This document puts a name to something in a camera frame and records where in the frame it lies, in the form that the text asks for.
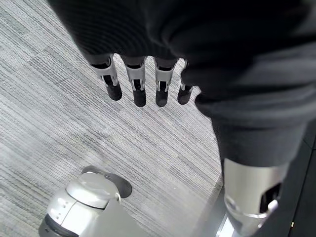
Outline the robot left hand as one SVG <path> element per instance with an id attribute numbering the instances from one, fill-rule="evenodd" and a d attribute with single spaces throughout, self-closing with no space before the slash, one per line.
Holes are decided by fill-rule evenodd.
<path id="1" fill-rule="evenodd" d="M 313 0 L 51 0 L 49 5 L 113 100 L 122 96 L 121 56 L 134 103 L 146 104 L 145 60 L 156 67 L 163 107 L 174 67 L 178 92 L 211 119 L 225 206 L 242 236 L 276 210 L 308 124 L 316 118 Z"/>

